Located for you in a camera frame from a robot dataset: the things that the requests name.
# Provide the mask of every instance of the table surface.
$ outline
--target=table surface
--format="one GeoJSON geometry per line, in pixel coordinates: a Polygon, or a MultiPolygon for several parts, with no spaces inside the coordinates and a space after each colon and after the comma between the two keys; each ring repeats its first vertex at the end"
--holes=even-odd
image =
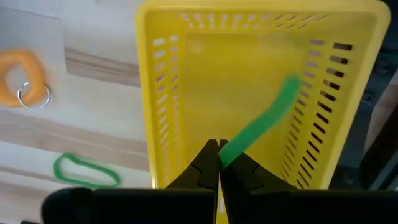
{"type": "MultiPolygon", "coordinates": [[[[45,196],[68,187],[52,174],[64,152],[112,168],[122,187],[150,187],[134,33],[140,3],[0,0],[0,50],[33,50],[52,91],[40,110],[0,108],[0,223],[40,221],[45,196]]],[[[7,76],[11,91],[25,81],[21,67],[7,76]]],[[[397,75],[375,107],[366,147],[396,96],[397,75]]],[[[64,168],[68,175],[109,181],[71,162],[64,168]]]]}

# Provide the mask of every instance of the metal key ring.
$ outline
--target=metal key ring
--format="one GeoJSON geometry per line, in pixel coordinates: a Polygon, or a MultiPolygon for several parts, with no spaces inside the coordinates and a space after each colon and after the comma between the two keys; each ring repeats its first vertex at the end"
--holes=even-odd
{"type": "Polygon", "coordinates": [[[22,85],[22,87],[21,87],[21,88],[18,90],[18,92],[17,92],[17,98],[18,98],[19,103],[20,103],[22,106],[26,107],[26,108],[44,108],[45,106],[47,106],[48,103],[50,102],[51,94],[50,94],[50,89],[49,89],[49,87],[48,87],[46,84],[44,84],[44,87],[45,87],[45,90],[47,91],[47,100],[45,101],[45,103],[44,103],[43,105],[31,107],[31,106],[27,106],[24,102],[22,102],[21,93],[22,93],[22,91],[24,90],[24,88],[25,88],[27,85],[29,85],[29,82],[25,82],[25,83],[22,85]]]}

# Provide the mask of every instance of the rubber band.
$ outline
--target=rubber band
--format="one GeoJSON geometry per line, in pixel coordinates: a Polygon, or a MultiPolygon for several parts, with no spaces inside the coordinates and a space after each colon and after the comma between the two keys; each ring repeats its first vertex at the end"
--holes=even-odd
{"type": "Polygon", "coordinates": [[[271,106],[244,127],[237,136],[220,150],[218,155],[222,169],[228,167],[251,144],[283,118],[293,105],[300,86],[299,76],[289,74],[271,106]]]}
{"type": "Polygon", "coordinates": [[[80,186],[83,186],[83,187],[88,187],[88,188],[91,188],[91,189],[119,187],[119,185],[121,183],[120,177],[114,171],[112,171],[112,170],[110,170],[108,168],[100,167],[100,166],[98,166],[96,164],[93,164],[93,163],[90,163],[90,162],[87,162],[87,161],[83,161],[83,160],[77,158],[76,156],[74,156],[71,153],[64,153],[60,157],[58,157],[57,160],[55,160],[55,162],[53,163],[53,172],[54,172],[54,176],[58,180],[61,180],[61,181],[65,182],[65,183],[68,183],[68,184],[76,184],[76,185],[80,185],[80,186]],[[62,170],[61,170],[61,162],[64,159],[69,159],[74,164],[77,164],[79,166],[85,166],[85,167],[88,167],[90,169],[102,172],[102,173],[110,176],[114,180],[114,184],[111,184],[111,185],[93,184],[93,183],[90,183],[90,182],[87,182],[87,181],[84,181],[84,180],[77,180],[77,179],[72,179],[72,178],[69,178],[69,177],[65,177],[63,172],[62,172],[62,170]]]}

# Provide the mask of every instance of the green rubber band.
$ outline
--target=green rubber band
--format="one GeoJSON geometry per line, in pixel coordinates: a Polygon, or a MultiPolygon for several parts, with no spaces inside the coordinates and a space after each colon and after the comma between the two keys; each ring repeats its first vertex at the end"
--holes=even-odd
{"type": "Polygon", "coordinates": [[[74,156],[73,154],[70,153],[64,153],[62,154],[60,157],[57,158],[57,160],[55,160],[55,162],[53,163],[53,172],[55,177],[58,180],[61,180],[63,182],[69,183],[69,184],[76,184],[76,185],[80,185],[80,186],[84,186],[84,187],[88,187],[91,189],[98,189],[98,188],[113,188],[113,187],[118,187],[121,183],[121,179],[118,176],[117,173],[111,171],[110,169],[104,168],[104,167],[100,167],[96,164],[87,162],[87,161],[83,161],[79,158],[77,158],[76,156],[74,156]],[[97,170],[99,172],[102,172],[104,174],[107,174],[108,176],[110,176],[113,180],[114,180],[114,184],[112,185],[101,185],[101,184],[92,184],[90,182],[84,181],[84,180],[76,180],[76,179],[72,179],[69,177],[65,177],[62,170],[61,170],[61,162],[64,159],[69,159],[71,160],[74,164],[80,165],[80,166],[85,166],[94,170],[97,170]]]}
{"type": "Polygon", "coordinates": [[[221,160],[222,169],[228,167],[251,144],[283,118],[292,106],[300,86],[299,76],[289,74],[271,106],[244,127],[237,136],[220,150],[218,155],[221,160]]]}

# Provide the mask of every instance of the basket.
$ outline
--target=basket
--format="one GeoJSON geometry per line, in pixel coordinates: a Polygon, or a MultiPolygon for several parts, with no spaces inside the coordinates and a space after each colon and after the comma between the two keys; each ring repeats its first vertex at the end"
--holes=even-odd
{"type": "Polygon", "coordinates": [[[246,152],[300,189],[326,189],[389,19],[373,0],[144,3],[136,32],[153,186],[171,183],[207,140],[238,134],[293,70],[303,85],[292,109],[246,152]]]}

